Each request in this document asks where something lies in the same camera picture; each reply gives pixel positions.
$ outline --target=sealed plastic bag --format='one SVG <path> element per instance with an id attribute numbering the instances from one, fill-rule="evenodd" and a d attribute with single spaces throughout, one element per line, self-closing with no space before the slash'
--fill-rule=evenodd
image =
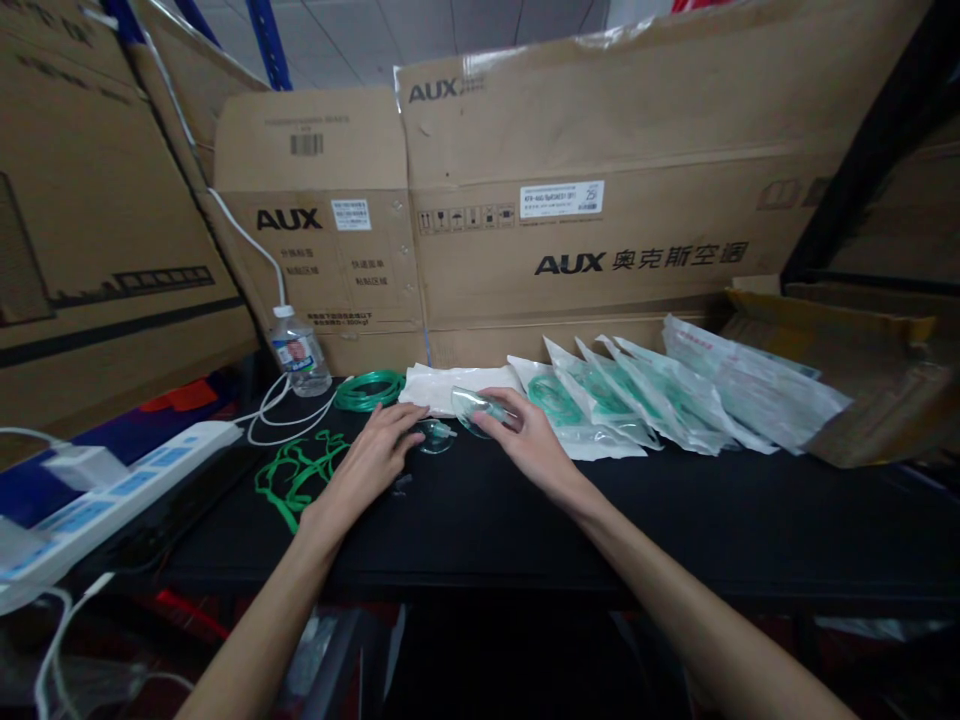
<path id="1" fill-rule="evenodd" d="M 640 412 L 663 437 L 688 452 L 701 455 L 719 455 L 724 448 L 739 448 L 729 435 L 707 425 L 692 412 L 685 394 L 669 376 L 655 372 L 649 364 L 641 364 L 626 355 L 606 335 L 601 335 L 597 340 L 610 352 L 616 366 L 633 381 L 642 398 L 637 399 L 630 393 L 620 391 L 620 399 Z M 591 353 L 586 347 L 581 347 L 581 350 L 588 361 L 600 365 L 601 372 L 608 367 L 610 361 L 606 358 Z"/>
<path id="2" fill-rule="evenodd" d="M 749 450 L 769 455 L 779 449 L 730 417 L 723 409 L 720 393 L 712 382 L 673 358 L 647 350 L 623 338 L 614 339 L 640 367 L 646 368 L 648 375 L 660 378 L 660 381 L 670 388 L 665 394 L 674 399 L 674 404 L 682 409 L 681 412 L 689 412 L 700 418 L 708 427 L 721 430 Z"/>
<path id="3" fill-rule="evenodd" d="M 456 387 L 474 392 L 488 387 L 509 387 L 521 391 L 517 374 L 509 365 L 502 368 L 452 368 L 438 370 L 417 363 L 407 368 L 407 383 L 397 402 L 412 402 L 430 407 L 433 417 L 456 417 L 450 403 L 450 391 Z"/>
<path id="4" fill-rule="evenodd" d="M 571 460 L 646 457 L 632 440 L 601 425 L 591 425 L 570 393 L 557 379 L 553 367 L 507 355 L 530 400 L 542 408 L 557 439 Z"/>
<path id="5" fill-rule="evenodd" d="M 667 316 L 667 355 L 717 386 L 724 409 L 794 455 L 852 400 L 740 343 Z"/>
<path id="6" fill-rule="evenodd" d="M 576 355 L 571 355 L 547 337 L 543 338 L 560 384 L 587 416 L 591 425 L 612 428 L 644 447 L 660 450 L 663 444 L 643 418 L 619 398 L 600 372 Z M 630 379 L 624 373 L 620 380 Z"/>

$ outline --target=water bottle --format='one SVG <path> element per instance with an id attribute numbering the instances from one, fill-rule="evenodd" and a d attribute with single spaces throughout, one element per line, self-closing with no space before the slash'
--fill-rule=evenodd
<path id="1" fill-rule="evenodd" d="M 327 361 L 313 334 L 313 328 L 293 313 L 292 305 L 273 309 L 277 326 L 270 342 L 280 364 L 290 375 L 290 385 L 300 397 L 323 395 L 333 384 Z"/>

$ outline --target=black table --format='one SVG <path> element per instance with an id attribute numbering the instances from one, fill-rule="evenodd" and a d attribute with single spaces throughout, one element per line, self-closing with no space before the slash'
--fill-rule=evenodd
<path id="1" fill-rule="evenodd" d="M 272 417 L 292 420 L 317 403 L 291 396 Z M 352 440 L 366 417 L 331 409 L 316 430 Z M 256 428 L 261 440 L 285 433 Z M 311 440 L 304 450 L 319 457 L 320 447 Z M 898 466 L 841 471 L 783 451 L 709 458 L 676 448 L 578 465 L 655 542 L 745 612 L 960 616 L 960 505 Z M 462 431 L 446 453 L 412 452 L 407 470 L 413 480 L 402 494 L 385 493 L 345 540 L 324 602 L 549 596 L 635 606 L 573 523 L 492 441 Z M 319 480 L 311 482 L 305 488 L 318 491 Z M 290 538 L 251 475 L 161 572 L 118 578 L 110 588 L 253 595 Z M 76 574 L 99 574 L 98 552 Z"/>

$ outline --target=red object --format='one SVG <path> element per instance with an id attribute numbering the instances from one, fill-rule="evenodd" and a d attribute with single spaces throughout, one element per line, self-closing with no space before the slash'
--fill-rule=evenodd
<path id="1" fill-rule="evenodd" d="M 170 398 L 166 395 L 161 395 L 158 398 L 154 398 L 150 402 L 146 402 L 140 406 L 140 409 L 143 412 L 160 412 L 161 410 L 166 410 L 170 407 Z"/>
<path id="2" fill-rule="evenodd" d="M 173 409 L 177 412 L 196 410 L 204 405 L 217 401 L 217 394 L 210 388 L 206 380 L 196 380 L 182 388 L 167 393 Z"/>
<path id="3" fill-rule="evenodd" d="M 710 7 L 712 5 L 726 5 L 732 0 L 673 0 L 673 10 L 671 12 L 690 12 L 700 8 Z"/>
<path id="4" fill-rule="evenodd" d="M 170 590 L 161 590 L 157 593 L 154 599 L 159 603 L 163 603 L 164 605 L 169 605 L 170 607 L 175 607 L 178 610 L 182 610 L 190 617 L 194 618 L 197 622 L 206 625 L 222 639 L 226 640 L 228 637 L 230 637 L 230 631 L 223 627 L 223 625 L 207 615 L 200 608 L 188 603 L 176 593 Z"/>

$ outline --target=power strip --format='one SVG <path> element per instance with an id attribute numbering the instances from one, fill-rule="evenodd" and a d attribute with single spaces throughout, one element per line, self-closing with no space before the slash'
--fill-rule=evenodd
<path id="1" fill-rule="evenodd" d="M 130 467 L 116 485 L 87 492 L 33 527 L 46 542 L 19 565 L 0 572 L 0 615 L 33 602 L 117 530 L 196 470 L 243 431 L 229 422 L 201 422 L 184 430 Z"/>

